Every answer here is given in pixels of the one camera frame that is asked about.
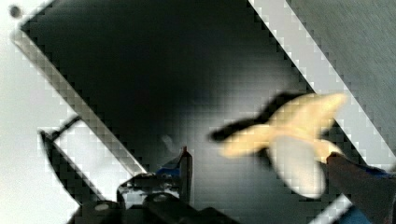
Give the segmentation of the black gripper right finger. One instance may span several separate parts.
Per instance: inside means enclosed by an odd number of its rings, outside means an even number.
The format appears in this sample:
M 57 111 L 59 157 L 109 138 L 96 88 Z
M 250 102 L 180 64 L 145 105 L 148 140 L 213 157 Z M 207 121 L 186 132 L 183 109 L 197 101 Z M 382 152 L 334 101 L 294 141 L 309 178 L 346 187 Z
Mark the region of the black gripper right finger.
M 330 182 L 373 224 L 395 224 L 395 175 L 357 164 L 336 152 L 326 164 Z

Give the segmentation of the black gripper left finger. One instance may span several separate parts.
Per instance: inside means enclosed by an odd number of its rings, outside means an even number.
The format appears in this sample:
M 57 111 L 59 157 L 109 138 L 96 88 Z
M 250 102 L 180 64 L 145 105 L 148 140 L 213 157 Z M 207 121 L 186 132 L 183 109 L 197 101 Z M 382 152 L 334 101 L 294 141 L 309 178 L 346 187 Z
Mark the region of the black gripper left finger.
M 157 172 L 121 184 L 115 202 L 82 204 L 67 224 L 239 224 L 213 207 L 191 207 L 191 176 L 192 155 L 183 147 Z

